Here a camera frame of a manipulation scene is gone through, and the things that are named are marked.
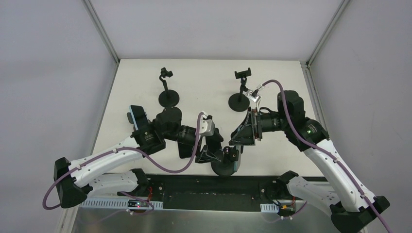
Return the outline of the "black phone stand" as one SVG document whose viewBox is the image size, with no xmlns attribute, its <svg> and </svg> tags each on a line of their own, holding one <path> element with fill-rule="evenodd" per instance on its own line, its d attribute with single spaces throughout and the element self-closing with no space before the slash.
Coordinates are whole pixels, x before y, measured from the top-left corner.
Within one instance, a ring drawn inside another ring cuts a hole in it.
<svg viewBox="0 0 412 233">
<path fill-rule="evenodd" d="M 215 174 L 222 177 L 229 177 L 231 176 L 231 172 L 229 171 L 229 164 L 228 161 L 224 157 L 223 152 L 223 161 L 220 163 L 211 163 L 211 168 Z"/>
<path fill-rule="evenodd" d="M 243 112 L 248 109 L 250 105 L 249 99 L 244 95 L 244 92 L 248 91 L 246 87 L 247 77 L 251 76 L 251 69 L 248 68 L 245 71 L 234 71 L 235 78 L 240 80 L 240 91 L 229 97 L 228 105 L 231 110 L 235 112 Z"/>
<path fill-rule="evenodd" d="M 167 81 L 165 78 L 170 78 L 173 76 L 172 71 L 167 71 L 165 67 L 161 68 L 159 80 L 162 82 L 164 91 L 159 94 L 158 101 L 162 107 L 175 107 L 179 101 L 179 94 L 168 88 Z"/>
</svg>

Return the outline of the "black phone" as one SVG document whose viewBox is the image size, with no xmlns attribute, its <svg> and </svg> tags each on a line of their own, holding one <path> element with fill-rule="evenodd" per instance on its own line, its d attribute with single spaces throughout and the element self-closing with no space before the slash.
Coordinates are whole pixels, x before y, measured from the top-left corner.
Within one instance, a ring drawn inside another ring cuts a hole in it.
<svg viewBox="0 0 412 233">
<path fill-rule="evenodd" d="M 179 153 L 179 158 L 180 159 L 186 159 L 186 158 L 190 158 L 192 156 L 193 153 L 193 148 L 195 143 L 182 143 L 182 142 L 178 142 L 178 153 Z"/>
</svg>

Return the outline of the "blue-cased phone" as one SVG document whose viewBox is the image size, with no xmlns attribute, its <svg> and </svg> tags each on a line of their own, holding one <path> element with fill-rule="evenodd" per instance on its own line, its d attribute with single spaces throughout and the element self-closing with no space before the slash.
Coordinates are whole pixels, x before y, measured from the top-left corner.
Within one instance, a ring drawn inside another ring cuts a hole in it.
<svg viewBox="0 0 412 233">
<path fill-rule="evenodd" d="M 226 146 L 223 149 L 224 157 L 228 161 L 229 171 L 234 174 L 238 171 L 241 162 L 241 155 L 243 152 L 243 146 Z"/>
</svg>

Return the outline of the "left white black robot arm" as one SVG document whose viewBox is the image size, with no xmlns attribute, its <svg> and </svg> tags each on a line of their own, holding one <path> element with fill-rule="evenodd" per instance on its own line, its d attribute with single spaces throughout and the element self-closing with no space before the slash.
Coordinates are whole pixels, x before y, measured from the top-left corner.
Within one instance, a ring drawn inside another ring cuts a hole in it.
<svg viewBox="0 0 412 233">
<path fill-rule="evenodd" d="M 151 160 L 151 155 L 166 148 L 168 140 L 178 145 L 180 158 L 190 163 L 217 163 L 221 161 L 223 137 L 215 127 L 212 116 L 198 115 L 196 127 L 182 124 L 182 111 L 166 107 L 149 120 L 141 106 L 132 105 L 128 118 L 133 132 L 124 140 L 102 152 L 77 159 L 59 158 L 54 163 L 54 183 L 59 206 L 71 208 L 94 195 L 126 192 L 143 196 L 148 190 L 148 179 L 141 168 L 124 173 L 112 170 L 140 159 Z"/>
</svg>

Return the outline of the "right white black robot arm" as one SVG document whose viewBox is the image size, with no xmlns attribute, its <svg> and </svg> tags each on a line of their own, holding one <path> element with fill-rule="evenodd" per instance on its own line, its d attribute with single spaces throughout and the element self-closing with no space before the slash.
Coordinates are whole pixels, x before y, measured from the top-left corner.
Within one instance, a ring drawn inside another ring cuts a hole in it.
<svg viewBox="0 0 412 233">
<path fill-rule="evenodd" d="M 303 152 L 333 188 L 328 192 L 295 172 L 278 179 L 276 194 L 302 199 L 325 213 L 342 233 L 357 233 L 381 215 L 390 203 L 376 196 L 347 167 L 322 125 L 304 111 L 303 99 L 293 90 L 277 96 L 277 110 L 261 113 L 249 108 L 240 126 L 231 134 L 229 145 L 251 146 L 266 132 L 284 132 L 289 142 Z"/>
</svg>

